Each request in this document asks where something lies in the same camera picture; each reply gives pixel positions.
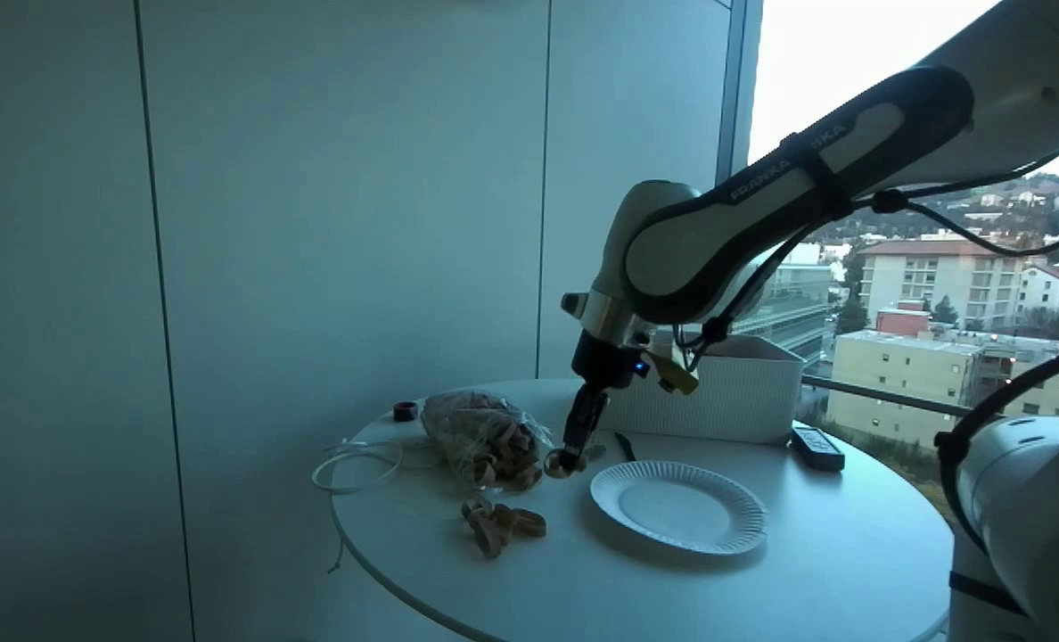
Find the robot base white housing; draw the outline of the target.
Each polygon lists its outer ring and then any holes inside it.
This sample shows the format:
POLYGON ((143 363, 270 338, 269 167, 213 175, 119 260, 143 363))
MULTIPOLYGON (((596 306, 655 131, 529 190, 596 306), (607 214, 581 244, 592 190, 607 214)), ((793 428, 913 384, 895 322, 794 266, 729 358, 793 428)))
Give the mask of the robot base white housing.
POLYGON ((987 425, 957 497, 947 642, 1059 642, 1059 417, 987 425))

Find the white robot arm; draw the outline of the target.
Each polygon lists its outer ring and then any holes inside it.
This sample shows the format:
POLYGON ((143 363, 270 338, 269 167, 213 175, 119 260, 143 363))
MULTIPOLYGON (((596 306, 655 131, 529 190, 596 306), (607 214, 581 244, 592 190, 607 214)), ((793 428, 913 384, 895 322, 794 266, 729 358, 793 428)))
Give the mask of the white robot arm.
POLYGON ((632 382, 641 326, 736 309, 782 244, 887 190, 962 190, 1059 157, 1059 0, 999 0, 920 63, 862 89, 709 191, 629 190, 581 298, 559 464, 581 464, 607 397, 632 382))

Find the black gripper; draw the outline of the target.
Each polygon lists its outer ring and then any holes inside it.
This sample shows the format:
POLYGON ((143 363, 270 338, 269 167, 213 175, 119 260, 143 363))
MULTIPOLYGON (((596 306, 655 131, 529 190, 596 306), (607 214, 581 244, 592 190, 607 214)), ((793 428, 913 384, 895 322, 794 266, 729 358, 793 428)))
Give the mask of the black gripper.
POLYGON ((646 375, 646 363, 638 350, 581 337, 569 371, 581 378, 581 384, 564 421, 564 458, 581 458, 588 434, 600 428, 607 397, 615 388, 629 388, 635 375, 646 375))

